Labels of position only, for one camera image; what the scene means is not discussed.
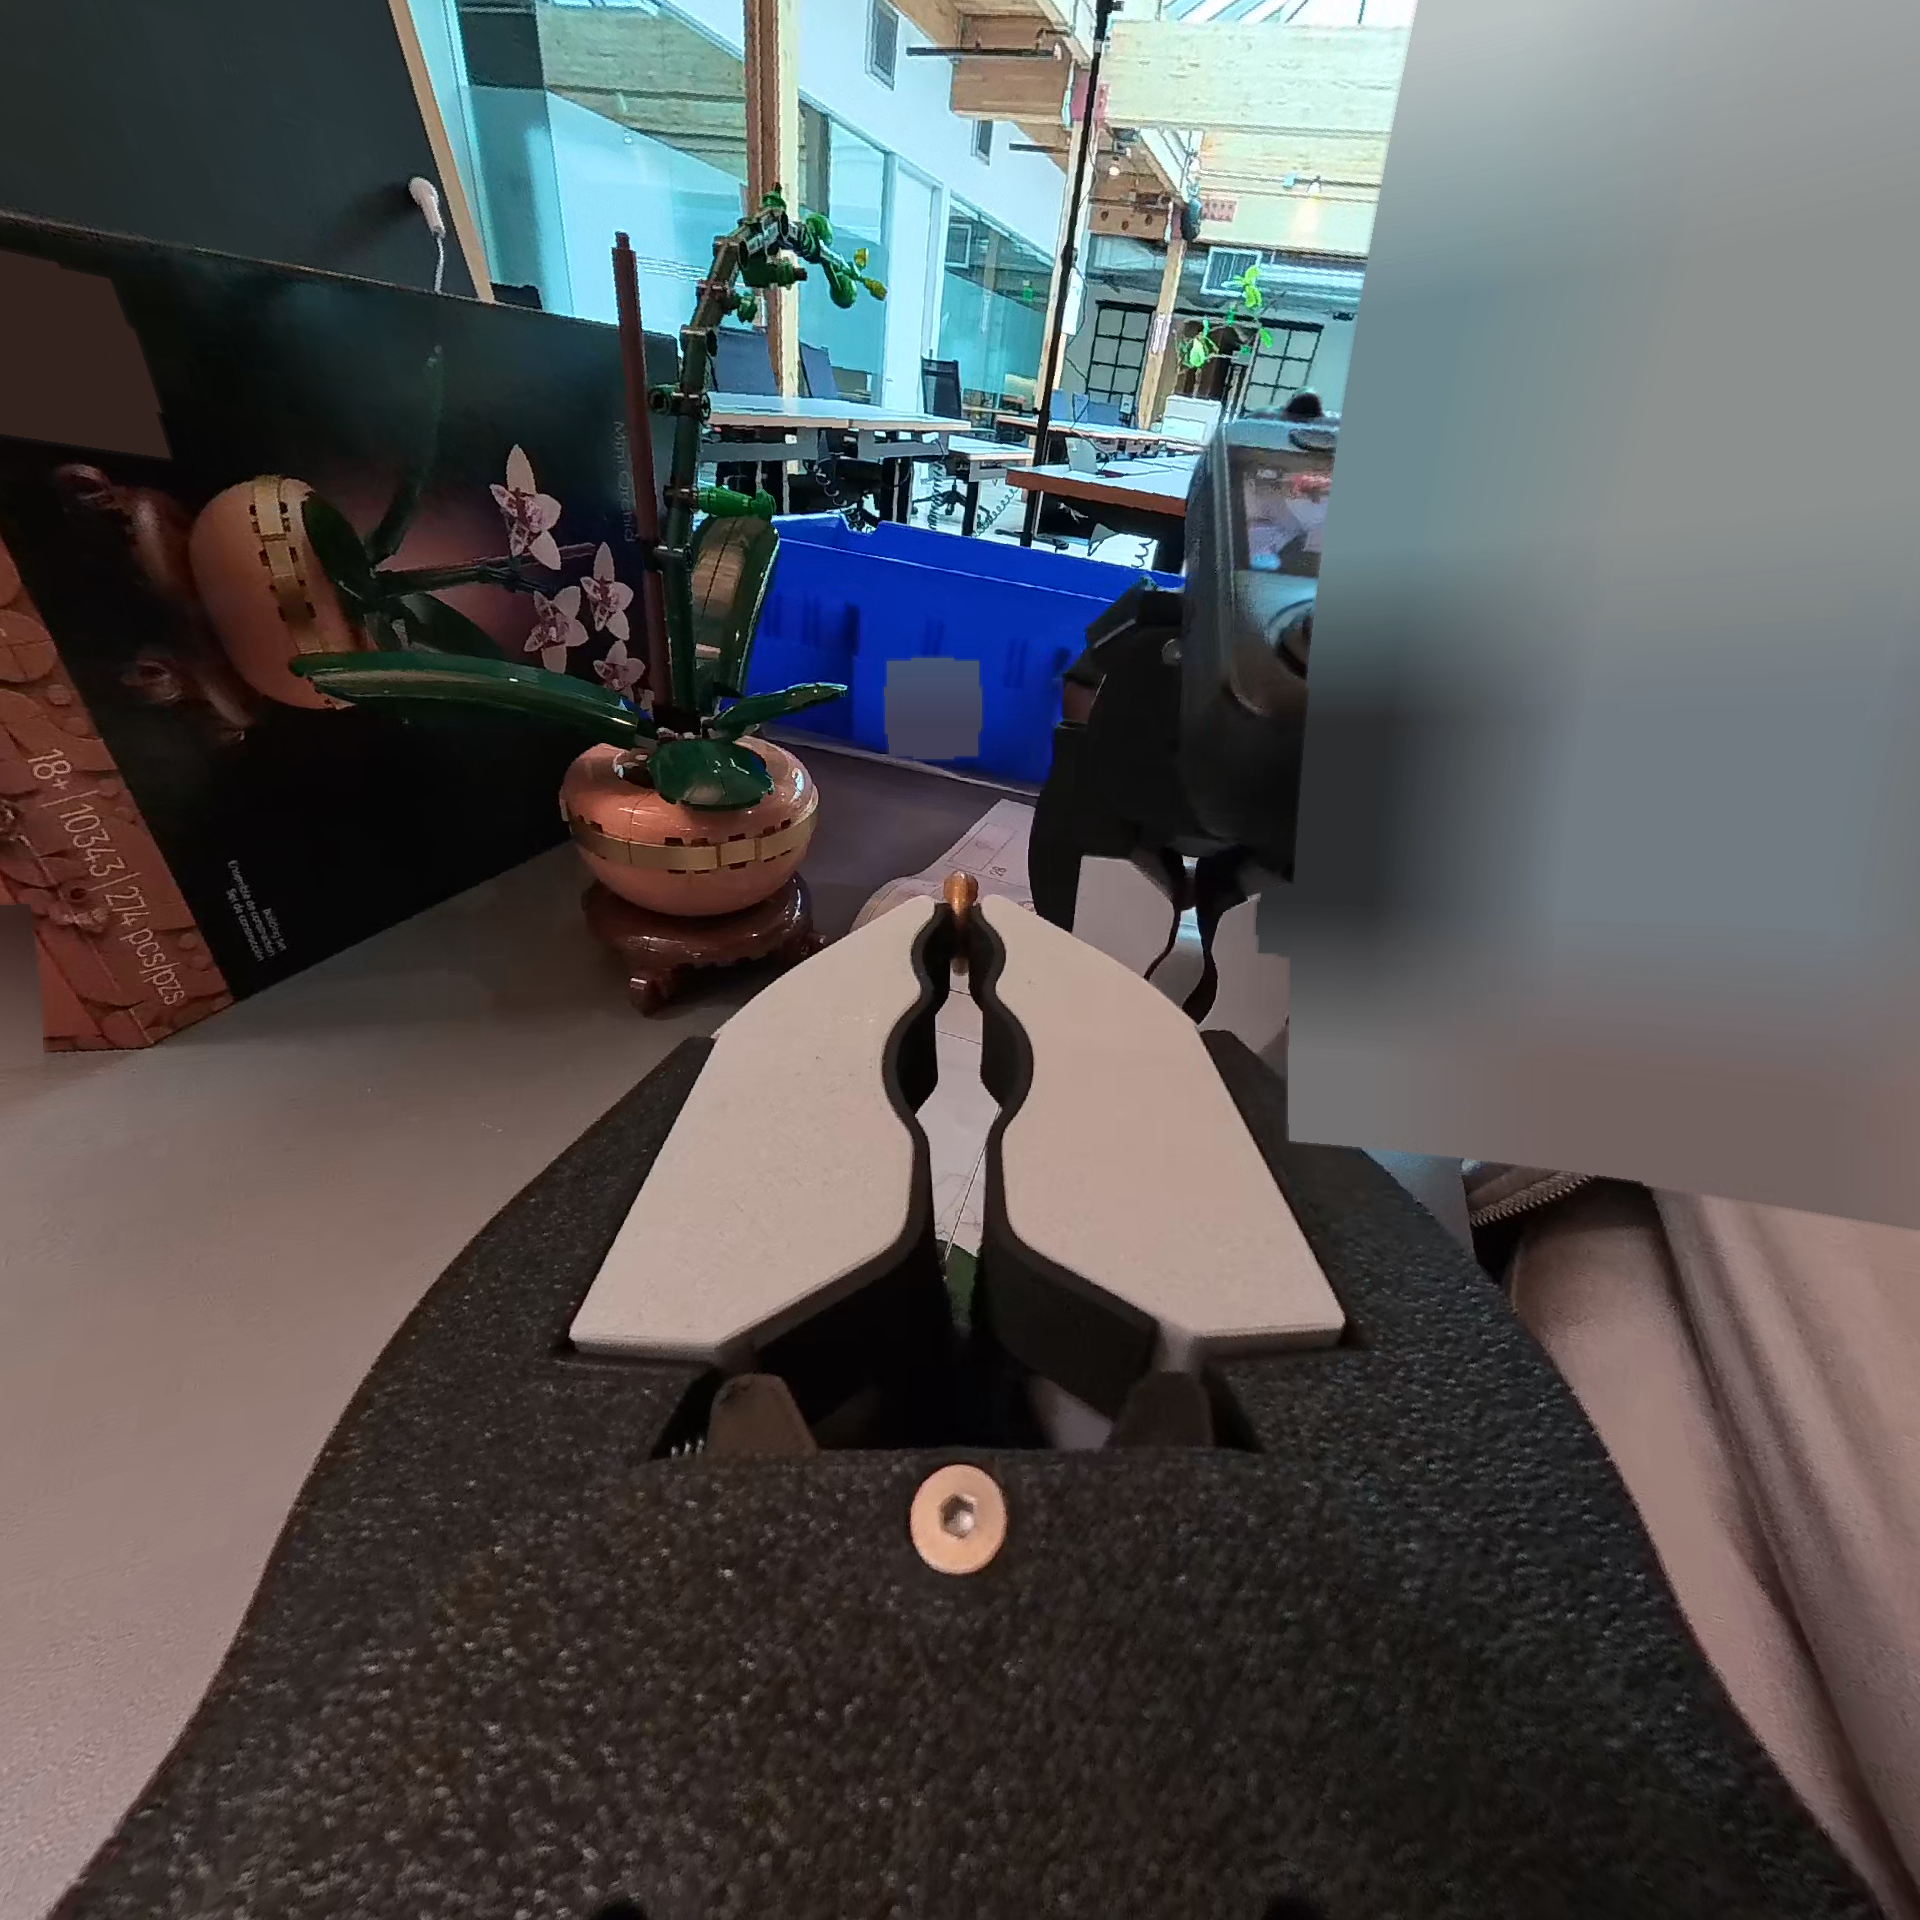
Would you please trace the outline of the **green background plant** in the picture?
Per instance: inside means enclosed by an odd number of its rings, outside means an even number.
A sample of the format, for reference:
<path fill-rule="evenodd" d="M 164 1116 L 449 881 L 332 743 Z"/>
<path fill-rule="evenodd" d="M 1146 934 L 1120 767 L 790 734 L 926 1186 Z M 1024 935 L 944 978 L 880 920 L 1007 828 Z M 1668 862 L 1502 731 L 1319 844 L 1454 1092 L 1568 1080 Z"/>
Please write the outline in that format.
<path fill-rule="evenodd" d="M 1263 265 L 1256 257 L 1223 284 L 1223 311 L 1190 327 L 1179 347 L 1183 370 L 1202 374 L 1217 361 L 1233 361 L 1248 345 L 1267 345 Z"/>

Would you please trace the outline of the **grey desk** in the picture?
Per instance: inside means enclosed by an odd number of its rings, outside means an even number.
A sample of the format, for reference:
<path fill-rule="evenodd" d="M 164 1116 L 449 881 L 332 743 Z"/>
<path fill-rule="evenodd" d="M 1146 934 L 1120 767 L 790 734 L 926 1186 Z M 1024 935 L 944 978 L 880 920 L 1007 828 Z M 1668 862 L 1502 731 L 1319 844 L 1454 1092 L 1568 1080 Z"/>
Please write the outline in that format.
<path fill-rule="evenodd" d="M 572 1334 L 729 1017 L 583 876 L 6 1107 L 6 1915 L 1324 1902 L 1273 1456 L 675 1456 L 736 1363 Z"/>

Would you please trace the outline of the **blue plastic bin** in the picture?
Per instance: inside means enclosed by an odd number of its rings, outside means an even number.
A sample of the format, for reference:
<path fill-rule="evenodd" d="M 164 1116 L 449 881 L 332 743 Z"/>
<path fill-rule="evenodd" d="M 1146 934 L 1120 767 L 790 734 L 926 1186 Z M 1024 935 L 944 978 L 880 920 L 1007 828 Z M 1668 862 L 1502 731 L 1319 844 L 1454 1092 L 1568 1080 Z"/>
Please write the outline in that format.
<path fill-rule="evenodd" d="M 1042 785 L 1089 626 L 1167 571 L 886 522 L 785 518 L 748 692 L 839 683 L 792 729 L 857 753 Z"/>

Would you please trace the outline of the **beige jacket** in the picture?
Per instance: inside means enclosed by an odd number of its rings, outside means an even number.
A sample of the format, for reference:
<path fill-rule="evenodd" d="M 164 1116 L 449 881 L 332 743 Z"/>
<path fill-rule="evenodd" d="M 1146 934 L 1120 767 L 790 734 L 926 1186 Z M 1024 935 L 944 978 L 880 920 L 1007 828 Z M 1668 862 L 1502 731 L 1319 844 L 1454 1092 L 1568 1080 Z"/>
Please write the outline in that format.
<path fill-rule="evenodd" d="M 1918 1233 L 1470 1161 L 1481 1259 L 1729 1697 L 1918 1915 Z"/>

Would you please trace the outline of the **brick orchid in pink pot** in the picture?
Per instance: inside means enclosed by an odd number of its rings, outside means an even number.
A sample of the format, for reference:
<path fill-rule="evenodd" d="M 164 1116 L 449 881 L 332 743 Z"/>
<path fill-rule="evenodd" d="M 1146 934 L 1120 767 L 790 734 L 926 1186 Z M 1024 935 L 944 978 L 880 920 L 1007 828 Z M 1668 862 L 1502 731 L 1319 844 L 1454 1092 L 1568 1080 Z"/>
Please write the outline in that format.
<path fill-rule="evenodd" d="M 745 690 L 779 531 L 768 494 L 698 480 L 711 419 L 720 323 L 759 296 L 820 270 L 839 306 L 886 300 L 867 257 L 839 254 L 824 212 L 771 186 L 723 232 L 679 336 L 672 380 L 649 375 L 638 259 L 614 246 L 615 331 L 626 402 L 632 523 L 625 547 L 558 540 L 563 508 L 513 449 L 495 502 L 506 556 L 396 568 L 425 470 L 407 474 L 374 532 L 326 496 L 256 505 L 283 620 L 305 634 L 336 614 L 351 646 L 302 639 L 291 673 L 326 702 L 508 714 L 583 742 L 563 778 L 560 816 L 602 897 L 663 938 L 785 920 L 743 954 L 816 950 L 800 915 L 800 862 L 818 816 L 808 768 L 764 738 L 790 715 L 832 705 L 839 683 Z"/>

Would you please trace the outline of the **black light stand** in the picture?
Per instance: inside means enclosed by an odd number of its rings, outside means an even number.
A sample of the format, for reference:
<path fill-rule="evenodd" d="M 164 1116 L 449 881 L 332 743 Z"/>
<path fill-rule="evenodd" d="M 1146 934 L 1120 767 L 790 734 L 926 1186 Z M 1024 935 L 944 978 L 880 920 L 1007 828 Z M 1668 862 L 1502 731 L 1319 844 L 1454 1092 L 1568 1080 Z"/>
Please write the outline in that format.
<path fill-rule="evenodd" d="M 1114 33 L 1114 15 L 1119 3 L 1096 3 L 1096 35 L 1089 76 L 1078 97 L 1070 97 L 1070 171 L 1067 202 L 1064 209 L 1060 247 L 1051 278 L 1051 302 L 1047 314 L 1044 347 L 1041 361 L 1041 400 L 1038 426 L 1032 446 L 1032 471 L 1035 474 L 1049 459 L 1051 446 L 1051 412 L 1060 390 L 1065 343 L 1067 343 L 1067 305 L 1073 302 L 1075 282 L 1080 274 L 1080 251 L 1087 230 L 1089 177 L 1092 154 L 1098 151 L 1098 122 L 1103 102 L 1103 64 Z"/>

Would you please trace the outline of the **wooden post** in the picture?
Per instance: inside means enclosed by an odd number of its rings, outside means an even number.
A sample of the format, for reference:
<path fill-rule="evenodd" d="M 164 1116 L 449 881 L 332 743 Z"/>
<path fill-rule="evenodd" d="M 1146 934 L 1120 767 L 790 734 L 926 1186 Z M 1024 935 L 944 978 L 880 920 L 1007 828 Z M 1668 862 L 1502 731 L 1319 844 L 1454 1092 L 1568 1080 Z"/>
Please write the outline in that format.
<path fill-rule="evenodd" d="M 771 192 L 800 207 L 800 76 L 796 3 L 743 4 L 743 86 L 748 105 L 748 209 Z M 783 398 L 800 396 L 800 286 L 762 298 L 766 342 Z"/>

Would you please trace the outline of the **wood top office desk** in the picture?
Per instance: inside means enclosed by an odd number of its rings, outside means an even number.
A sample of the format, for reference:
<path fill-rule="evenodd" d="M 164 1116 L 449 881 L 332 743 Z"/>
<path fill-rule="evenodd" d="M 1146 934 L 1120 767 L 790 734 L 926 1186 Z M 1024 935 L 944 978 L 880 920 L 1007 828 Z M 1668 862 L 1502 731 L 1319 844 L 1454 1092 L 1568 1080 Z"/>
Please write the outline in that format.
<path fill-rule="evenodd" d="M 1027 498 L 1019 544 L 1032 547 L 1041 535 L 1047 502 L 1064 502 L 1073 513 L 1106 527 L 1119 535 L 1151 538 L 1158 544 L 1153 569 L 1185 568 L 1187 498 L 1199 466 L 1195 452 L 1158 463 L 1042 464 L 1018 470 L 1010 486 Z"/>

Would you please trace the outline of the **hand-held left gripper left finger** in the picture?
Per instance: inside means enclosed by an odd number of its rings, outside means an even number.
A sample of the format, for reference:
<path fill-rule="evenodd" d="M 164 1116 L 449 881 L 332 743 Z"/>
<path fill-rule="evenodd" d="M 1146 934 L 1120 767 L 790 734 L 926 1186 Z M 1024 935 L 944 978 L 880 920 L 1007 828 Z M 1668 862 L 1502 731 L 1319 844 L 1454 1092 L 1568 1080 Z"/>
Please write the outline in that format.
<path fill-rule="evenodd" d="M 578 1354 L 745 1361 L 914 1248 L 929 1144 L 902 1058 L 952 952 L 948 905 L 905 900 L 723 1022 L 569 1323 Z"/>

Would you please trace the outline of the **dark orchid set box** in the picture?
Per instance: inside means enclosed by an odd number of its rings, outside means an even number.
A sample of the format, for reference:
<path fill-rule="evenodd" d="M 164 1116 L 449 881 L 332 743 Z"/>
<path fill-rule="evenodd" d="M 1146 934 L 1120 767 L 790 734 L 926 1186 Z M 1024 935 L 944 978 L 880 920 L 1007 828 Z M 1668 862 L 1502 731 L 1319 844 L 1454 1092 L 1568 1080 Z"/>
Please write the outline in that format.
<path fill-rule="evenodd" d="M 6 217 L 2 881 L 50 1052 L 144 1049 L 563 836 L 578 746 L 300 656 L 593 670 L 617 335 Z"/>

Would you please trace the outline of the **white office desk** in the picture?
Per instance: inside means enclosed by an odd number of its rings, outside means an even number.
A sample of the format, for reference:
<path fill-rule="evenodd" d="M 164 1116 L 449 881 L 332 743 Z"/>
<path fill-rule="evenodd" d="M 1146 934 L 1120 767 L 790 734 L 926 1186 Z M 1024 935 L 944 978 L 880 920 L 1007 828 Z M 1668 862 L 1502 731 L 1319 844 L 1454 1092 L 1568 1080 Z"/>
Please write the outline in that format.
<path fill-rule="evenodd" d="M 700 471 L 755 476 L 783 515 L 851 513 L 855 529 L 911 522 L 918 470 L 943 466 L 966 419 L 857 400 L 711 393 Z"/>

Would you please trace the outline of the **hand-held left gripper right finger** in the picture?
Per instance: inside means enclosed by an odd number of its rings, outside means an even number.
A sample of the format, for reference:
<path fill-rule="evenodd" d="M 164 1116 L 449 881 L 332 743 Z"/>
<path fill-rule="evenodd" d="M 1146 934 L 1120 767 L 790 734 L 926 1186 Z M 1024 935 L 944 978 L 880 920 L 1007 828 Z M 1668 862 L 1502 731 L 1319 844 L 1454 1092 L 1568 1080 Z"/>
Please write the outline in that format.
<path fill-rule="evenodd" d="M 1347 1315 L 1190 1015 L 1019 903 L 968 918 L 983 1167 L 977 1308 L 1078 1402 L 1332 1350 Z"/>

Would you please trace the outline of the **white instruction booklet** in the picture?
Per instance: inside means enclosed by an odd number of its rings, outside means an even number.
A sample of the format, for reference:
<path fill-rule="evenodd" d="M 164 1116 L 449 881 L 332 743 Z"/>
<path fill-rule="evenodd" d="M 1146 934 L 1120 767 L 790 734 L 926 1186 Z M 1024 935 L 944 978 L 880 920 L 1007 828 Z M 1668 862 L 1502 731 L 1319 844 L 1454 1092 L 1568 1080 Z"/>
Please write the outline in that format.
<path fill-rule="evenodd" d="M 1033 907 L 1027 871 L 1033 818 L 1032 804 L 995 803 L 924 871 L 888 881 L 857 910 L 852 928 L 865 928 L 907 900 L 940 895 L 948 873 L 972 873 L 983 897 L 1007 897 Z M 1087 856 L 1067 928 L 1081 945 L 1146 977 L 1176 1006 L 1187 1003 L 1212 966 L 1217 992 L 1199 1024 L 1233 1033 L 1281 1072 L 1287 1057 L 1290 967 L 1259 950 L 1256 900 L 1222 915 L 1210 950 L 1201 943 L 1195 903 L 1176 900 L 1176 884 L 1155 859 Z"/>

